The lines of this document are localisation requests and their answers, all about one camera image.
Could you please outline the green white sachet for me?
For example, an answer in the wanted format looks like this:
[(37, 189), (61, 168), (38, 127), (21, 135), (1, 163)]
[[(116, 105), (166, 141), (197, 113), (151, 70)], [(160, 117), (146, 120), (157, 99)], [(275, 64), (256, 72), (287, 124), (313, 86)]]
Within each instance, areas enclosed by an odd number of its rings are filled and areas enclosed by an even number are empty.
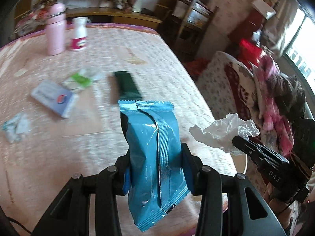
[(74, 93), (78, 93), (90, 87), (98, 79), (98, 72), (91, 68), (83, 68), (64, 80), (61, 85)]

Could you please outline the white plastic wrapper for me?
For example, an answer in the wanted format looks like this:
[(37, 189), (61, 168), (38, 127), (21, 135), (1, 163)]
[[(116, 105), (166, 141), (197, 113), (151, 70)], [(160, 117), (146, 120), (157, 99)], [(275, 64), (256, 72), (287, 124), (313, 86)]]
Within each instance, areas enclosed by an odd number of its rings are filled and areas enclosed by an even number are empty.
[(205, 129), (194, 125), (189, 131), (197, 142), (236, 156), (242, 155), (243, 152), (232, 144), (235, 136), (249, 140), (249, 137), (257, 137), (260, 134), (253, 120), (243, 120), (237, 113), (229, 113), (225, 118), (215, 120)]

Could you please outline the dark green wrapper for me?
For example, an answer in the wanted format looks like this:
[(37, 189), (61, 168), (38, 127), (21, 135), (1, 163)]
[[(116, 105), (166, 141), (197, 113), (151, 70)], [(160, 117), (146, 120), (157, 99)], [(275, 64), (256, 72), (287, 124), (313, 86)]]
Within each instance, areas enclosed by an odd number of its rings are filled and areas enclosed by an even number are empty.
[(131, 73), (128, 71), (116, 71), (114, 72), (114, 77), (118, 85), (119, 100), (143, 100)]

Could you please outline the pale blue wrapper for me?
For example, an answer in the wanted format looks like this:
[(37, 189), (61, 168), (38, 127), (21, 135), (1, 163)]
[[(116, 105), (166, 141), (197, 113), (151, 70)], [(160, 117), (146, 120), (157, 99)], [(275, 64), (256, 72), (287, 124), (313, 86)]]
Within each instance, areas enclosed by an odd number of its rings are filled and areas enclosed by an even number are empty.
[(23, 112), (17, 113), (13, 118), (5, 121), (2, 126), (5, 138), (10, 144), (20, 142), (30, 130), (31, 121)]

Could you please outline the pink water bottle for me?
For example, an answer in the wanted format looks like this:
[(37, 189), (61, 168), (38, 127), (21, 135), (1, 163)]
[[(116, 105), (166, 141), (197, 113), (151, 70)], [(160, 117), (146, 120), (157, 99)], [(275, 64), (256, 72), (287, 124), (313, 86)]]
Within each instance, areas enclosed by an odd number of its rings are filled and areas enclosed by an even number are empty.
[(56, 3), (49, 9), (45, 25), (47, 53), (50, 56), (62, 53), (66, 49), (66, 8), (63, 3)]

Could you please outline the pink quilted table cover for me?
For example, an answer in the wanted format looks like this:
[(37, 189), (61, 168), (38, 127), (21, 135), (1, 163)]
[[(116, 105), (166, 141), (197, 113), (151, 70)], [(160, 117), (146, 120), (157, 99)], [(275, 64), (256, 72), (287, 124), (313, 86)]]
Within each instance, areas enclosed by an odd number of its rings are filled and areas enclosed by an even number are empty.
[[(62, 83), (80, 69), (101, 78), (80, 93), (69, 118), (62, 119), (31, 97), (45, 80)], [(131, 73), (145, 100), (171, 101), (182, 142), (205, 165), (236, 173), (231, 156), (205, 146), (190, 128), (209, 126), (214, 117), (195, 83), (160, 35), (149, 28), (93, 25), (81, 51), (49, 56), (38, 32), (1, 49), (1, 122), (24, 113), (29, 132), (17, 143), (1, 136), (1, 206), (32, 230), (75, 173), (94, 175), (127, 152), (120, 125), (116, 71)]]

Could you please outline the pink floral covered mattress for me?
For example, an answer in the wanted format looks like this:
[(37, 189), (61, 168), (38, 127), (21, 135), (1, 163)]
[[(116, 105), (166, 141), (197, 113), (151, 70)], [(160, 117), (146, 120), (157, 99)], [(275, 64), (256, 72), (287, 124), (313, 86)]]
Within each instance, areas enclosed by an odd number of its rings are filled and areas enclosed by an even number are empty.
[(208, 0), (206, 5), (214, 18), (199, 46), (196, 58), (211, 59), (216, 51), (224, 51), (231, 43), (228, 35), (248, 16), (254, 0)]

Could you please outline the blue snack packet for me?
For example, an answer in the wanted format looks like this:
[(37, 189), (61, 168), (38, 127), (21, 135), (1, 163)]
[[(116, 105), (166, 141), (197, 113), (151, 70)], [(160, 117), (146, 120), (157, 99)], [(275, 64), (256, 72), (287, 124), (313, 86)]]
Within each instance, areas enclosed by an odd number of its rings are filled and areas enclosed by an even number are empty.
[(124, 186), (137, 228), (145, 232), (189, 193), (173, 103), (119, 100), (121, 125), (129, 145), (129, 178)]

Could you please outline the sofa with floral cover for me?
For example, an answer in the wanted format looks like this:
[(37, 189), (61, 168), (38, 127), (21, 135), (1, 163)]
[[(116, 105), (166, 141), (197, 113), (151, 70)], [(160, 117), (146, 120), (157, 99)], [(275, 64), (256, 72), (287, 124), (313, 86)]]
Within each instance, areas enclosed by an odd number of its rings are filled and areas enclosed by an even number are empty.
[[(217, 51), (207, 64), (197, 82), (202, 96), (215, 119), (237, 113), (243, 120), (253, 120), (260, 134), (252, 140), (264, 144), (282, 155), (275, 130), (266, 132), (258, 118), (259, 107), (253, 71), (233, 56)], [(292, 128), (294, 146), (288, 159), (293, 161), (307, 178), (308, 196), (304, 201), (307, 210), (314, 212), (314, 118), (305, 115), (289, 124)]]

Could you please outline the wooden shelf chair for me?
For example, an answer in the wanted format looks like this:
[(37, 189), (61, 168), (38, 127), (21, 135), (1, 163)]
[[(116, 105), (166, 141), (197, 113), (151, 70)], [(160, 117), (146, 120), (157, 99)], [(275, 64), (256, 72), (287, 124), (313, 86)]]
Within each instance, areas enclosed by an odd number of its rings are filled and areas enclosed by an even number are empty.
[(192, 61), (203, 41), (203, 38), (219, 11), (216, 5), (213, 9), (200, 0), (178, 0), (170, 15), (175, 27), (170, 47), (181, 62)]

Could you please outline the wooden tv cabinet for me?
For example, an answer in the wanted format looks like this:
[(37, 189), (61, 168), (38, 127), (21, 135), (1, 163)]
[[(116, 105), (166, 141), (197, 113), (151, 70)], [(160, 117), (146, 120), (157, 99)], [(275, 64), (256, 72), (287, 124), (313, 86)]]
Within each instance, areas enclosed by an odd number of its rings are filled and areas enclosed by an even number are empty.
[(118, 23), (127, 25), (136, 25), (149, 27), (156, 30), (158, 25), (162, 22), (154, 16), (137, 12), (124, 12), (118, 9), (111, 8), (77, 8), (67, 9), (66, 19), (70, 23), (72, 18), (88, 17), (92, 23)]

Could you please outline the pink polka dot blanket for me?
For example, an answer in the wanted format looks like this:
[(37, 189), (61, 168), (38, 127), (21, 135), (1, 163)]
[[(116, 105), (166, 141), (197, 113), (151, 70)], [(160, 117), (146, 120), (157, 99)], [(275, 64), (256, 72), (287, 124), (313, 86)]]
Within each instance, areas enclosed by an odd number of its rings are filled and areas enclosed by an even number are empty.
[(252, 71), (262, 129), (266, 132), (276, 131), (282, 155), (288, 158), (294, 146), (292, 128), (288, 119), (280, 114), (270, 83), (273, 77), (280, 75), (280, 69), (270, 55), (264, 55), (258, 66), (252, 66)]

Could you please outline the red cushion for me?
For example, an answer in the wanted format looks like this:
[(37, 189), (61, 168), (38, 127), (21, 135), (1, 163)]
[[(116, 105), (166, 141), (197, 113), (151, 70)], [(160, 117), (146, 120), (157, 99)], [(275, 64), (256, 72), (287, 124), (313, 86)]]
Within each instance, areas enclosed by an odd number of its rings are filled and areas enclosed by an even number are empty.
[(243, 38), (240, 40), (239, 48), (238, 60), (250, 71), (252, 71), (252, 65), (259, 66), (260, 59), (264, 55), (260, 47)]

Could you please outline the white pill bottle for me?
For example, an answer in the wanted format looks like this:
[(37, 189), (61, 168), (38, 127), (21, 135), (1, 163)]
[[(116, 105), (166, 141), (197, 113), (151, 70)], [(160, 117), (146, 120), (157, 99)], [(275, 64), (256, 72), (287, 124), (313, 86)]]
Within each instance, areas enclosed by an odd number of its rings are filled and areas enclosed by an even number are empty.
[(88, 22), (87, 17), (73, 18), (71, 23), (73, 25), (73, 31), (70, 39), (70, 49), (73, 51), (79, 51), (86, 47), (87, 41), (87, 29), (86, 24)]

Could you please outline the dark brown jacket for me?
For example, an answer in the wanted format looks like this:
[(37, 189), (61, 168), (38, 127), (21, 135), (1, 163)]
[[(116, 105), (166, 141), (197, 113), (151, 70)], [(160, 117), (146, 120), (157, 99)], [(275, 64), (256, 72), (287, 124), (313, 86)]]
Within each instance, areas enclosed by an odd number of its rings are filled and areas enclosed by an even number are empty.
[(291, 123), (304, 117), (305, 91), (296, 77), (282, 73), (272, 75), (267, 80), (267, 87), (270, 97), (274, 98), (282, 116)]

